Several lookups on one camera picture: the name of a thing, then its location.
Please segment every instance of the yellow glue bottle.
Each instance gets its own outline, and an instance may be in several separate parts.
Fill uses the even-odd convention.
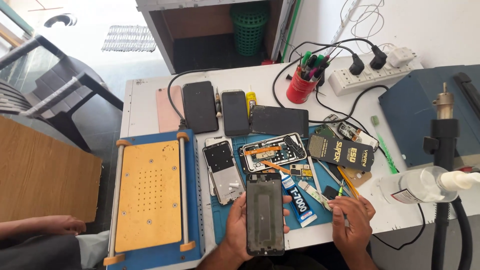
[[[248,86],[249,92],[246,95],[247,99],[247,114],[250,117],[250,109],[254,106],[257,105],[257,96],[255,95],[255,92],[252,92],[252,85]]]

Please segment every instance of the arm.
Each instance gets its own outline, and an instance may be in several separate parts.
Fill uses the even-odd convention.
[[[225,269],[236,270],[243,263],[243,259],[229,248],[224,242],[220,243],[205,259],[202,260],[197,270]]]
[[[197,270],[236,270],[240,265],[253,258],[247,254],[247,194],[243,193],[237,198],[227,218],[227,229],[225,237],[205,259],[200,262]],[[283,196],[283,203],[292,201],[291,196]],[[283,215],[288,216],[290,212],[283,209]],[[284,233],[290,228],[283,225]]]
[[[0,240],[24,233],[78,235],[85,230],[85,222],[72,216],[46,216],[0,222]]]
[[[375,214],[371,203],[362,196],[358,200],[337,196],[328,205],[333,209],[333,241],[350,270],[378,270],[366,250],[372,234],[370,220]],[[344,214],[349,227],[345,226]]]

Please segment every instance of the screen protector box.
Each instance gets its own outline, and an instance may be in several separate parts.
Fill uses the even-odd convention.
[[[373,147],[334,137],[311,134],[308,152],[317,160],[369,172],[374,160]]]

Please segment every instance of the hand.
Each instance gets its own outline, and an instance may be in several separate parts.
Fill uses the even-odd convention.
[[[375,214],[372,204],[362,196],[359,200],[337,196],[328,201],[333,209],[333,241],[342,255],[361,254],[365,251],[372,228],[370,220]],[[343,215],[347,216],[349,227],[345,226]]]
[[[40,232],[45,234],[74,234],[86,231],[85,222],[72,216],[46,216],[35,218]]]
[[[243,193],[237,198],[227,218],[227,229],[225,239],[222,241],[222,248],[228,249],[231,253],[235,253],[242,262],[247,261],[253,256],[247,254],[247,193]],[[283,203],[292,201],[291,196],[283,196]],[[283,209],[283,215],[288,216],[290,211]],[[283,225],[283,232],[288,233],[290,228]]]

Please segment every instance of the pink smartphone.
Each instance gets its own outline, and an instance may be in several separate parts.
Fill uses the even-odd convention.
[[[171,86],[170,95],[172,97],[173,104],[175,104],[175,107],[177,107],[182,116],[185,117],[185,113],[183,111],[181,87]],[[180,117],[172,108],[172,105],[168,100],[166,87],[159,89],[156,92],[156,111],[158,113],[158,131],[160,133],[177,131],[179,129]]]

